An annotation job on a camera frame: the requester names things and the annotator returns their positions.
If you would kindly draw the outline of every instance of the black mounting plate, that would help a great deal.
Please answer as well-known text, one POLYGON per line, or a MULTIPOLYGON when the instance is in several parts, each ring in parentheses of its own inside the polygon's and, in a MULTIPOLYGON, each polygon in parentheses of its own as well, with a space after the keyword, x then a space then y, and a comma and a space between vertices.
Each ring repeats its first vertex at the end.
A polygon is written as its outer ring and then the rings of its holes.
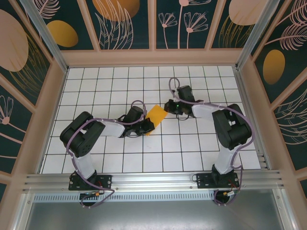
POLYGON ((219 184, 214 182, 212 173, 198 173, 196 176, 197 188, 231 188, 231 183, 239 187, 238 175, 236 173, 224 174, 219 184))
MULTIPOLYGON (((111 175, 97 175, 95 177, 95 185, 102 186, 103 188, 111 188, 112 185, 112 176, 111 175)), ((98 190, 86 182, 84 182, 79 175, 73 173, 70 176, 70 182, 68 190, 70 191, 88 191, 88 190, 98 190)))

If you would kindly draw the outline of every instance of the white grid floor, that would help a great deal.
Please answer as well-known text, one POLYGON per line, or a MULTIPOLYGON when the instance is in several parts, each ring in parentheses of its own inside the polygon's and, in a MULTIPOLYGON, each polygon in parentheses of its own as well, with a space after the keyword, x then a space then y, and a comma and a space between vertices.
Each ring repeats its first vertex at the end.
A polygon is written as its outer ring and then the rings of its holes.
MULTIPOLYGON (((64 128, 81 112, 94 117, 118 118, 131 102, 143 100, 147 110, 171 99, 170 77, 190 85, 196 100, 238 104, 244 112, 232 68, 229 66, 118 67, 70 69, 41 173, 72 173, 70 157, 59 139, 64 128)), ((211 170, 219 143, 214 125, 204 119, 178 121, 168 114, 148 137, 100 137, 91 151, 98 173, 182 172, 211 170)), ((252 144, 241 151, 235 165, 260 169, 252 144)))

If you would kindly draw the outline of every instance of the orange object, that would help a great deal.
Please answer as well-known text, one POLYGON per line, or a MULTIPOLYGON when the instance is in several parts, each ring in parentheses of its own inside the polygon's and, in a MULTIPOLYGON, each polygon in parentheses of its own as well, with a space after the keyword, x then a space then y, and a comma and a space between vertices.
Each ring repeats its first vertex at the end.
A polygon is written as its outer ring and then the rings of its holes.
POLYGON ((166 117, 167 112, 158 106, 157 104, 148 112, 146 118, 150 118, 150 121, 153 122, 154 128, 157 128, 157 126, 163 121, 163 119, 166 117))

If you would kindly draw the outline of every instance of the flower illustration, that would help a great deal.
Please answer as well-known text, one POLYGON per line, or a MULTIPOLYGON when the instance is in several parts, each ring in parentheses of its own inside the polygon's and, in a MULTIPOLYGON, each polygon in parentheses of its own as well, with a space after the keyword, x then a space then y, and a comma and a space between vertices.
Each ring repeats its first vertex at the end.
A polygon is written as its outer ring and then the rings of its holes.
POLYGON ((191 18, 191 12, 184 14, 184 24, 188 32, 187 49, 189 48, 189 34, 193 32, 204 31, 208 29, 208 24, 205 24, 207 19, 206 13, 195 13, 191 18))
POLYGON ((165 41, 166 48, 168 49, 166 35, 165 35, 165 28, 177 25, 177 21, 175 21, 174 13, 166 13, 165 15, 163 13, 160 13, 159 20, 163 27, 164 41, 165 41))
POLYGON ((203 4, 207 4, 207 3, 210 3, 211 0, 200 0, 200 1, 197 1, 197 0, 179 0, 179 4, 181 6, 189 6, 189 5, 203 5, 203 4))
POLYGON ((3 95, 0 96, 0 124, 7 125, 10 123, 14 100, 8 97, 7 102, 3 95))

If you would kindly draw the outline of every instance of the grid tile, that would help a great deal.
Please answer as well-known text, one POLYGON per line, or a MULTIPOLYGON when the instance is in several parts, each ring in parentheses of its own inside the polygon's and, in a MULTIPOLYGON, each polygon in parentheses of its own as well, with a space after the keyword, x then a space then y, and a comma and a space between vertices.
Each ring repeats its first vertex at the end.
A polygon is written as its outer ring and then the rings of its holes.
MULTIPOLYGON (((227 66, 70 69, 41 172, 74 171, 59 139, 73 117, 88 111, 94 117, 118 118, 127 114, 135 100, 144 100, 148 111, 156 104, 164 107, 172 99, 168 81, 173 76, 179 77, 181 86, 192 87, 196 100, 222 105, 236 103, 244 111, 232 68, 227 66)), ((177 82, 172 80, 173 89, 175 85, 178 86, 177 82)), ((101 136, 91 150, 99 173, 211 170, 218 153, 219 143, 212 121, 200 118, 178 121, 172 114, 168 114, 150 136, 101 136)), ((235 166, 241 163, 244 169, 260 168, 254 144, 241 151, 235 166)))

